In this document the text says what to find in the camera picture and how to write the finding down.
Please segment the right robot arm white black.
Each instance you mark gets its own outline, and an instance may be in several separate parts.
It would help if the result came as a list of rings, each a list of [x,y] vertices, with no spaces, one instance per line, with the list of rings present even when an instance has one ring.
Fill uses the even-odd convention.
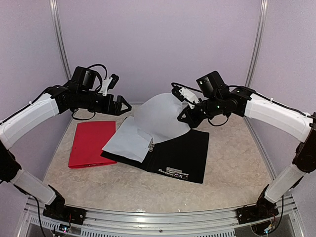
[[[215,126],[216,116],[232,114],[259,121],[277,129],[298,142],[294,158],[265,189],[251,206],[252,214],[263,219],[271,213],[280,198],[294,188],[306,174],[316,169],[316,116],[280,103],[254,89],[242,85],[226,84],[217,71],[196,80],[198,88],[173,82],[172,93],[188,103],[178,116],[190,128],[203,120]]]

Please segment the black clip file folder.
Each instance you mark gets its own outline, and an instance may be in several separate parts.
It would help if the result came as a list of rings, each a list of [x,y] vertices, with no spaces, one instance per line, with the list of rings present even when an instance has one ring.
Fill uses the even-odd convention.
[[[143,162],[105,151],[102,151],[101,156],[161,175],[165,174],[158,172],[159,169],[165,170],[167,167],[179,169],[189,175],[187,181],[201,184],[204,179],[208,145],[208,132],[190,129],[182,136],[155,143],[153,151],[147,153]]]

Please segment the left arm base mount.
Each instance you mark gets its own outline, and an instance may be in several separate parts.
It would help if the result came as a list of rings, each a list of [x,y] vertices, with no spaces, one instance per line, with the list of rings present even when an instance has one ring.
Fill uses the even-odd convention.
[[[63,202],[53,202],[45,205],[43,216],[70,224],[83,225],[86,212],[83,208],[67,206]]]

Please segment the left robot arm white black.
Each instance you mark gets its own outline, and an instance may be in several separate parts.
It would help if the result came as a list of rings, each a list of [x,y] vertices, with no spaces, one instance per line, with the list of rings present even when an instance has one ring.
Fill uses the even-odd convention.
[[[119,80],[116,74],[101,77],[96,65],[77,66],[70,80],[64,85],[49,86],[26,106],[0,122],[0,180],[11,183],[26,194],[49,206],[56,218],[69,215],[64,198],[39,178],[24,170],[11,148],[26,134],[47,120],[66,111],[79,109],[93,114],[120,116],[131,111],[132,106],[119,95],[109,93]]]

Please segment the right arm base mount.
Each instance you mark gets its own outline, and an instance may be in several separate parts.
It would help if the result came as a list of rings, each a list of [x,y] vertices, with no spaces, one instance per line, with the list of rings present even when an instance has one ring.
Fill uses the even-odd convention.
[[[241,225],[277,216],[279,211],[275,204],[270,206],[255,204],[236,209],[236,214],[238,223]]]

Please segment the red clip file folder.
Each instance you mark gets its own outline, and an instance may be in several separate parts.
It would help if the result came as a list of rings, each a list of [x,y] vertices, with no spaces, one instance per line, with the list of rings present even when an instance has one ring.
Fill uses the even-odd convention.
[[[101,156],[102,148],[116,132],[115,121],[81,122],[76,126],[68,167],[71,169],[116,164]]]

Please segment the white paper sheet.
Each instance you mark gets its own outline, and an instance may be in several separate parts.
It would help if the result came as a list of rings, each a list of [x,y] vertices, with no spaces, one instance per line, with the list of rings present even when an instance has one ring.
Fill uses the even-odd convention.
[[[179,122],[177,117],[183,104],[172,93],[156,95],[134,112],[135,124],[149,134],[154,143],[161,143],[190,131],[190,127]]]

